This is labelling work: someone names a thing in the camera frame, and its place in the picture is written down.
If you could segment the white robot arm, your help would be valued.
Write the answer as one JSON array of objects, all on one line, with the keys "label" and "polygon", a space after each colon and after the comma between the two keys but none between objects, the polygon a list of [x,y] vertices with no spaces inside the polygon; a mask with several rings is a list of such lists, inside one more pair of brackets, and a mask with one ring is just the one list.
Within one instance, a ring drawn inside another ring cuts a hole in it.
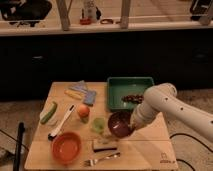
[{"label": "white robot arm", "polygon": [[130,125],[139,130],[151,124],[162,112],[175,116],[188,127],[213,142],[213,114],[188,105],[177,98],[177,89],[171,83],[149,87],[144,100],[133,110]]}]

